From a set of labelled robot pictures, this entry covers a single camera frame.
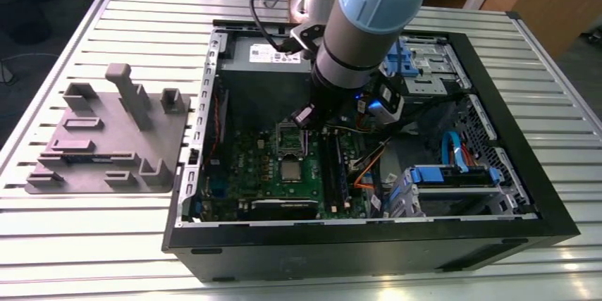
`slotted aluminum surface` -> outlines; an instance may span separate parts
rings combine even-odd
[[[286,21],[282,3],[261,9]],[[147,92],[199,92],[213,19],[250,20],[248,0],[97,0],[0,159],[0,296],[169,300],[591,300],[602,297],[600,121],[521,22],[504,13],[425,8],[412,30],[466,33],[583,235],[474,272],[202,284],[163,254],[170,194],[29,195],[27,174],[66,108],[70,82],[130,63]]]

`label sticker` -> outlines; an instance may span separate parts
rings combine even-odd
[[[253,44],[249,61],[252,63],[302,63],[302,56],[300,53],[288,56],[269,44]]]
[[[364,100],[358,100],[358,112],[366,113],[366,102]]]
[[[385,179],[385,183],[390,185],[390,184],[394,183],[396,181],[397,181],[397,175],[393,174],[393,173],[389,173],[389,176],[388,176],[388,178]]]
[[[370,202],[373,203],[374,208],[381,211],[381,199],[378,199],[377,195],[373,195]]]
[[[389,88],[384,88],[384,99],[392,101],[392,90]]]

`power supply label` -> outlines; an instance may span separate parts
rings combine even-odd
[[[300,53],[288,56],[278,52],[270,44],[253,44],[249,61],[252,63],[302,63],[302,56]]]

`ram slot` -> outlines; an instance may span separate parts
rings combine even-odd
[[[325,209],[333,213],[349,208],[346,164],[340,138],[324,135],[320,141]]]

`green circuit board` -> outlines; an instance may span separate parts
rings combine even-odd
[[[257,199],[300,199],[320,202],[320,219],[357,219],[366,213],[365,196],[352,197],[350,207],[333,212],[325,208],[321,174],[318,132],[301,134],[300,129],[276,128],[262,132],[237,132],[232,150],[232,167],[226,180],[211,180],[210,185],[225,186],[221,199],[213,200],[214,221],[237,221],[237,210],[245,201]],[[340,136],[344,156],[354,159],[357,150],[353,136]],[[304,147],[304,156],[282,155],[280,147]]]

